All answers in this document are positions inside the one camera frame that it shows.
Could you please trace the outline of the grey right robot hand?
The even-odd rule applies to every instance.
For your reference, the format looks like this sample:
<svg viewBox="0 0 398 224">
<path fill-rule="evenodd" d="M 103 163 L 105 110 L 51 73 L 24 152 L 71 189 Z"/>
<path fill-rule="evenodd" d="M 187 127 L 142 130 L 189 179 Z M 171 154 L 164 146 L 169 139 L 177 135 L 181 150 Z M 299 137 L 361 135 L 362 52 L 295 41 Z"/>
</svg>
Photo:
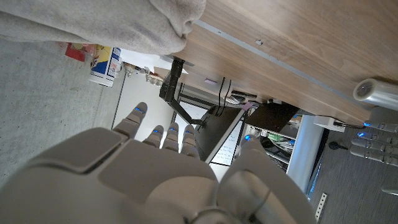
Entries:
<svg viewBox="0 0 398 224">
<path fill-rule="evenodd" d="M 192 126 L 135 135 L 139 103 L 115 128 L 78 133 L 30 159 L 1 189 L 2 223 L 315 223 L 297 184 L 252 135 L 222 179 Z"/>
</svg>

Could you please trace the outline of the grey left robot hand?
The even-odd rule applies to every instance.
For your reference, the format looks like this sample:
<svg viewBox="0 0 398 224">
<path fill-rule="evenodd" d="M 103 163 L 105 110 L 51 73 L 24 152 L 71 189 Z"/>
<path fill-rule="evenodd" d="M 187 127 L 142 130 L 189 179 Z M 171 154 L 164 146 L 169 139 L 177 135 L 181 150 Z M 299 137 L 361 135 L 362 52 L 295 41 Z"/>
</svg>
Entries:
<svg viewBox="0 0 398 224">
<path fill-rule="evenodd" d="M 367 120 L 363 125 L 365 128 L 397 134 L 397 124 Z M 351 140 L 352 145 L 356 146 L 349 149 L 352 155 L 397 167 L 397 137 L 382 137 L 379 134 L 363 131 L 357 133 L 357 136 L 358 138 Z M 381 190 L 397 196 L 397 185 L 385 185 Z"/>
</svg>

